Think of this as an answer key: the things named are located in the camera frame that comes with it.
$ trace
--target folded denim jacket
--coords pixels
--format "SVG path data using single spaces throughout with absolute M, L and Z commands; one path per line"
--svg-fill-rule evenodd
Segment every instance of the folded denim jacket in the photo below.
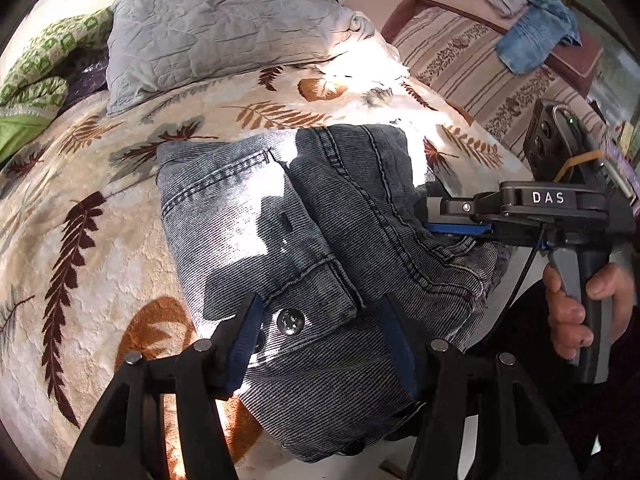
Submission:
M 581 46 L 578 22 L 560 0 L 528 0 L 529 10 L 496 44 L 500 60 L 514 74 L 542 65 L 558 44 Z
M 375 443 L 418 406 L 372 313 L 387 292 L 465 349 L 510 253 L 432 235 L 402 130 L 269 132 L 158 151 L 162 222 L 188 309 L 208 337 L 257 292 L 266 313 L 239 397 L 300 460 Z

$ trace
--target black cable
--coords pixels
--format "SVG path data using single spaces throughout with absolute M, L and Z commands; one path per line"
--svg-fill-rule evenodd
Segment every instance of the black cable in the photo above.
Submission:
M 538 254 L 538 250 L 540 249 L 540 245 L 542 243 L 542 238 L 545 235 L 545 230 L 546 230 L 546 224 L 542 224 L 542 227 L 540 228 L 540 234 L 538 235 L 538 241 L 535 247 L 531 249 L 531 252 L 529 253 L 529 257 L 527 258 L 527 261 L 524 263 L 524 267 L 522 267 L 522 272 L 520 273 L 518 277 L 518 281 L 516 282 L 515 286 L 513 287 L 513 290 L 511 291 L 511 295 L 507 300 L 507 304 L 504 306 L 504 309 L 500 313 L 500 316 L 498 316 L 498 319 L 495 320 L 495 323 L 491 327 L 491 330 L 489 330 L 488 334 L 485 335 L 476 345 L 474 345 L 475 347 L 478 347 L 481 349 L 487 348 L 487 345 L 489 343 L 489 340 L 491 339 L 491 336 L 498 329 L 498 327 L 500 326 L 500 323 L 504 320 L 504 316 L 506 316 L 507 311 L 510 309 L 511 305 L 516 300 L 516 296 L 518 295 L 518 291 L 522 286 L 522 282 L 524 282 L 524 279 L 527 277 L 527 274 L 529 273 L 529 269 L 533 264 L 533 259 L 536 257 L 536 254 Z

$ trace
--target green fabric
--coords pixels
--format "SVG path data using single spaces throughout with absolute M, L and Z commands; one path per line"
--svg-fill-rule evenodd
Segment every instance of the green fabric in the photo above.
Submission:
M 74 49 L 104 47 L 112 25 L 111 9 L 101 9 L 59 20 L 31 40 L 0 87 L 0 162 L 46 130 L 65 103 L 68 83 L 44 77 Z

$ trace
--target bedspread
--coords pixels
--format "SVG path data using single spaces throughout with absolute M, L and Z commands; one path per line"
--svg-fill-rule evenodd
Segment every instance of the bedspread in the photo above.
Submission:
M 0 173 L 0 418 L 41 478 L 60 476 L 129 349 L 155 358 L 198 337 L 162 231 L 153 179 L 162 144 L 396 121 L 414 184 L 433 171 L 467 195 L 530 179 L 477 123 L 408 78 L 379 34 L 335 61 L 204 80 L 115 118 L 107 103 L 100 92 L 76 105 Z M 218 411 L 241 477 L 290 458 L 237 397 Z M 171 397 L 165 413 L 181 478 Z

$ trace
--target device handle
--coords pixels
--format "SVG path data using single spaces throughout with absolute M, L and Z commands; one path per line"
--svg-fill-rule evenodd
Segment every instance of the device handle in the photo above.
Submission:
M 593 332 L 591 346 L 579 349 L 571 361 L 577 367 L 577 383 L 603 383 L 609 375 L 612 298 L 592 300 L 586 292 L 587 282 L 609 263 L 609 256 L 610 253 L 605 251 L 572 249 L 556 249 L 549 255 L 549 262 L 562 279 L 562 290 L 584 306 L 586 316 L 583 324 Z

